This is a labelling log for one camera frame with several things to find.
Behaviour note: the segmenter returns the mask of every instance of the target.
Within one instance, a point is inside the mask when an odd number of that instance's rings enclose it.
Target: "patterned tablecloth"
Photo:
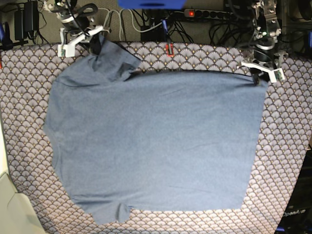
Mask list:
[[[166,56],[163,43],[122,43],[142,59],[139,70],[208,70],[248,74],[237,69],[234,48],[176,43]],[[75,205],[51,166],[53,151],[42,126],[52,82],[75,58],[58,58],[56,45],[1,53],[0,108],[9,169],[51,234],[273,234],[290,199],[311,136],[312,62],[286,58],[286,81],[266,93],[255,160],[241,209],[151,212],[132,210],[125,223],[98,226]]]

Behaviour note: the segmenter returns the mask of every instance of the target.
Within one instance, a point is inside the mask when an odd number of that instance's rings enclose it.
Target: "blue t-shirt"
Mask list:
[[[106,41],[54,81],[44,131],[70,198],[98,224],[131,208],[240,208],[267,84],[196,71],[130,77],[138,64]]]

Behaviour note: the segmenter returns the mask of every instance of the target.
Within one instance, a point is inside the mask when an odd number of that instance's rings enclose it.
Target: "power strip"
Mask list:
[[[184,9],[184,16],[186,18],[193,19],[237,20],[236,15],[234,15],[232,12],[199,9]]]

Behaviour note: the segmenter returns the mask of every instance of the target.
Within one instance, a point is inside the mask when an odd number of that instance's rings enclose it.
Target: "power adapter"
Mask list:
[[[39,29],[39,11],[37,1],[28,1],[24,4],[24,31],[34,32]]]
[[[24,10],[14,12],[15,40],[23,40],[27,37],[24,30]]]

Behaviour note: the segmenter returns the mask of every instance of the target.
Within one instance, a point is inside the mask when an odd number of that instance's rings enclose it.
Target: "white cable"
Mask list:
[[[121,15],[120,15],[120,12],[117,11],[117,10],[109,10],[107,8],[98,8],[98,10],[105,10],[105,11],[108,12],[106,17],[105,17],[103,27],[106,26],[107,21],[108,21],[109,17],[111,16],[111,14],[113,14],[115,12],[118,15],[118,18],[119,18],[119,40],[122,41],[121,33],[124,33],[124,32],[123,32],[123,29],[122,29],[122,26],[121,26]]]
[[[159,24],[156,24],[156,25],[153,26],[153,27],[150,27],[149,29],[146,29],[146,30],[143,30],[143,31],[138,30],[138,29],[136,28],[136,26],[135,26],[135,19],[134,19],[134,15],[133,15],[132,10],[130,10],[130,9],[122,9],[120,12],[122,12],[123,10],[128,10],[128,11],[131,13],[131,17],[132,17],[132,26],[133,26],[133,28],[134,28],[137,32],[139,32],[139,33],[146,33],[146,32],[149,32],[149,31],[151,31],[151,30],[153,30],[153,29],[159,27],[160,25],[162,25],[162,23],[159,23]]]
[[[128,11],[130,12],[131,18],[132,18],[132,26],[133,26],[134,30],[136,30],[136,31],[139,32],[139,33],[146,33],[146,32],[149,32],[149,31],[151,31],[151,30],[153,30],[153,29],[155,29],[155,28],[157,28],[157,27],[159,27],[159,26],[162,25],[162,23],[159,23],[159,24],[157,24],[157,25],[155,25],[155,26],[153,26],[153,27],[150,27],[149,29],[146,29],[146,30],[138,30],[138,29],[136,28],[136,26],[135,26],[135,19],[134,19],[134,14],[133,14],[133,11],[132,11],[132,10],[130,10],[130,9],[121,9],[121,11],[119,12],[119,11],[117,11],[117,10],[109,10],[109,9],[107,9],[107,8],[98,8],[98,9],[99,9],[99,10],[106,10],[106,11],[108,12],[107,15],[106,15],[106,17],[105,17],[103,27],[105,27],[105,25],[107,24],[107,21],[108,21],[108,19],[109,19],[109,17],[110,17],[111,14],[113,14],[113,13],[115,12],[115,13],[118,15],[118,18],[119,18],[119,40],[120,40],[120,41],[122,41],[121,33],[123,33],[123,34],[125,33],[125,32],[123,31],[123,29],[122,29],[122,19],[121,19],[121,13],[122,13],[123,10],[128,10]]]

